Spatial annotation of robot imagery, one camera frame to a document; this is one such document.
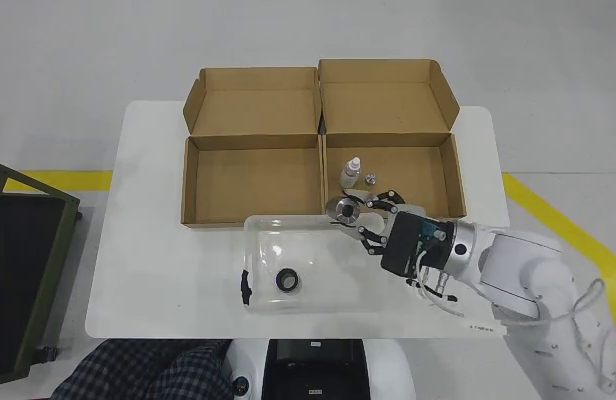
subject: cardboard box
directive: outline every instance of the cardboard box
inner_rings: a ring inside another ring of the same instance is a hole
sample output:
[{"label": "cardboard box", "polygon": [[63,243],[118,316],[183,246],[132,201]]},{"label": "cardboard box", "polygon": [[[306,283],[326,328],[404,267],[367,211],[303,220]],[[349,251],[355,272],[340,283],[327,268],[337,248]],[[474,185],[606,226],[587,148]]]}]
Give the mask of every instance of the cardboard box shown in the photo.
[{"label": "cardboard box", "polygon": [[321,214],[320,117],[314,67],[201,70],[184,106],[182,224]]},{"label": "cardboard box", "polygon": [[341,170],[357,156],[356,189],[394,189],[433,217],[466,215],[450,133],[459,105],[436,61],[321,60],[319,79],[326,200],[340,195]]}]

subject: white bottle cap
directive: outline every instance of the white bottle cap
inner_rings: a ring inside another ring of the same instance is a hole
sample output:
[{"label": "white bottle cap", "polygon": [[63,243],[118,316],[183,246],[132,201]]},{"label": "white bottle cap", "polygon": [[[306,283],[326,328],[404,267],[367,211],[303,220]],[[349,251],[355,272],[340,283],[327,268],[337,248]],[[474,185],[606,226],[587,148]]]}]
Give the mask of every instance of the white bottle cap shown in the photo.
[{"label": "white bottle cap", "polygon": [[361,167],[361,160],[359,159],[359,157],[355,157],[348,162],[348,168],[351,171],[359,171],[360,167]]}]

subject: table surface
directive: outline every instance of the table surface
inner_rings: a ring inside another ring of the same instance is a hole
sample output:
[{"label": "table surface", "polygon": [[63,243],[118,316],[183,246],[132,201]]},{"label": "table surface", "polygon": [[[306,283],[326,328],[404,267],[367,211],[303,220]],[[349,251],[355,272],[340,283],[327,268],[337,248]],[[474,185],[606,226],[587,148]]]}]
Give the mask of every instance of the table surface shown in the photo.
[{"label": "table surface", "polygon": [[[248,312],[239,293],[241,228],[189,229],[179,223],[184,141],[182,102],[137,101],[125,114],[86,316],[95,338],[481,337],[474,320],[490,307],[465,287],[471,319],[420,301],[399,312]],[[466,220],[508,226],[492,119],[462,107],[453,127]]]}]

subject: cardboard box flap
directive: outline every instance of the cardboard box flap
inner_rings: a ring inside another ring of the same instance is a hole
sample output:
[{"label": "cardboard box flap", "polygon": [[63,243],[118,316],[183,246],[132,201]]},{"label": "cardboard box flap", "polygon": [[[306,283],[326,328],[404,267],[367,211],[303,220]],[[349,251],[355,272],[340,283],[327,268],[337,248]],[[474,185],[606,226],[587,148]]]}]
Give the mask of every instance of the cardboard box flap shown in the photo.
[{"label": "cardboard box flap", "polygon": [[320,60],[328,133],[447,133],[459,105],[434,60]]},{"label": "cardboard box flap", "polygon": [[314,67],[206,68],[184,106],[192,136],[317,133]]}]

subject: clear plastic container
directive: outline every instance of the clear plastic container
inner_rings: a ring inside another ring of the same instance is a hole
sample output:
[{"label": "clear plastic container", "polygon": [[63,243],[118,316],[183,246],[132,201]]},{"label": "clear plastic container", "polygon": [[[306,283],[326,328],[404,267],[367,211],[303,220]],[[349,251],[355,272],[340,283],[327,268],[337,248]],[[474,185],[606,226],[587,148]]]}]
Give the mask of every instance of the clear plastic container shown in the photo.
[{"label": "clear plastic container", "polygon": [[[412,301],[405,280],[383,270],[379,256],[368,255],[332,221],[326,215],[246,220],[245,269],[252,289],[248,311],[380,311]],[[376,213],[361,214],[356,225],[380,232],[383,219]],[[286,269],[299,278],[288,292],[277,285],[277,275]]]}]

